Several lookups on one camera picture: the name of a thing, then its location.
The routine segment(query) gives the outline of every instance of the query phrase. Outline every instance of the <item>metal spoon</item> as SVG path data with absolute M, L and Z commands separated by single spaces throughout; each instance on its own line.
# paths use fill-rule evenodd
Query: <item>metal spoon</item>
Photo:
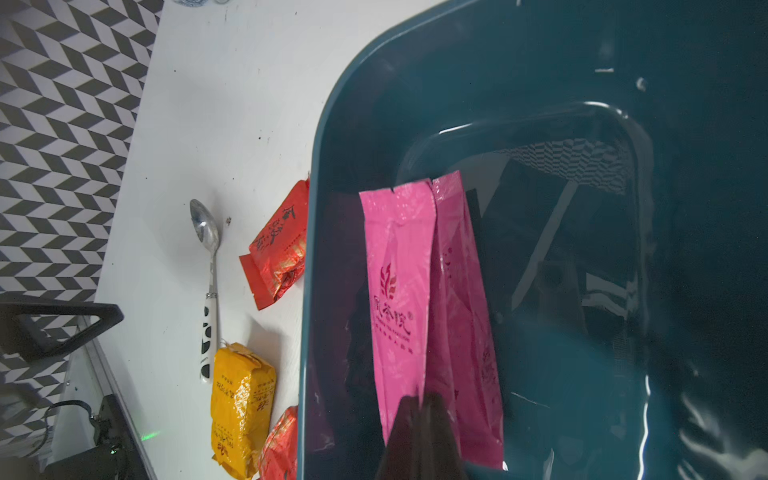
M 214 216 L 199 201 L 190 200 L 190 215 L 192 225 L 197 234 L 197 239 L 210 252 L 210 286 L 205 294 L 205 318 L 203 320 L 203 342 L 200 359 L 200 381 L 210 383 L 211 371 L 214 365 L 214 356 L 218 349 L 218 302 L 219 294 L 216 292 L 216 250 L 219 249 L 219 229 L 216 226 Z

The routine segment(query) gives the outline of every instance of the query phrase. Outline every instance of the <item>logo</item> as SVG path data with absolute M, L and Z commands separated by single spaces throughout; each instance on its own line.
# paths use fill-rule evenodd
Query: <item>logo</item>
M 397 290 L 396 280 L 397 277 L 392 275 L 390 272 L 390 267 L 392 266 L 391 263 L 388 263 L 386 266 L 386 270 L 384 267 L 381 269 L 381 291 L 384 298 L 389 298 L 390 300 L 395 298 L 395 290 Z

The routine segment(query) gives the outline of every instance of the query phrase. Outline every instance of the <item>orange tea packet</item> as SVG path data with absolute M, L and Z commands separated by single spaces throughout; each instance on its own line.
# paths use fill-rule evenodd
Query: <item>orange tea packet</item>
M 238 480 L 257 472 L 270 431 L 275 380 L 275 369 L 239 343 L 216 352 L 210 446 L 214 460 Z

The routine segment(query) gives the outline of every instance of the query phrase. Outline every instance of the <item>black cable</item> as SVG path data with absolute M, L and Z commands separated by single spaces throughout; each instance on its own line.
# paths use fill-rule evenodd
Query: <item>black cable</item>
M 27 455 L 24 455 L 24 458 L 33 456 L 35 453 L 38 452 L 38 450 L 43 448 L 43 445 L 45 445 L 45 443 L 48 441 L 48 431 L 50 430 L 50 426 L 48 425 L 48 415 L 51 413 L 51 410 L 57 409 L 59 407 L 67 406 L 67 405 L 77 405 L 78 407 L 84 409 L 86 412 L 88 412 L 88 421 L 91 423 L 91 425 L 93 425 L 94 428 L 98 427 L 98 423 L 94 418 L 94 414 L 93 414 L 93 411 L 91 410 L 91 406 L 88 405 L 86 402 L 82 402 L 81 400 L 65 400 L 63 402 L 56 402 L 53 405 L 49 406 L 45 410 L 45 414 L 43 415 L 43 422 L 45 422 L 45 433 L 43 434 L 43 441 L 40 442 L 40 445 L 36 446 L 34 450 L 29 452 Z

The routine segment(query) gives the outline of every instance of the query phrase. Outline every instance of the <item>table surface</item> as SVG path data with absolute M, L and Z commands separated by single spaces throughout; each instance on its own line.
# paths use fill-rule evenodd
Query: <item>table surface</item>
M 223 226 L 220 338 L 276 367 L 274 424 L 298 403 L 303 281 L 259 312 L 237 257 L 306 178 L 344 68 L 436 3 L 166 2 L 96 294 L 125 314 L 101 345 L 156 478 L 229 478 L 211 459 L 211 386 L 198 379 L 209 256 L 189 200 Z

